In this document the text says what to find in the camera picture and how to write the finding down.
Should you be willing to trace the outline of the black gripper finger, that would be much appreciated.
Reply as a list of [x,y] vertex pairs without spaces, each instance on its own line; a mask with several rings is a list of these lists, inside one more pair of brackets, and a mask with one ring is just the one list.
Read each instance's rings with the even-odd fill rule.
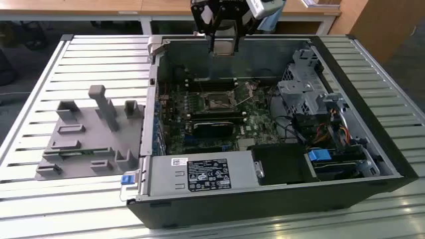
[[256,18],[251,10],[244,15],[236,17],[235,20],[235,38],[233,38],[233,52],[239,51],[239,42],[243,37],[252,35],[256,32]]
[[191,2],[191,11],[197,26],[197,32],[205,35],[209,41],[209,52],[212,52],[217,29],[217,2]]

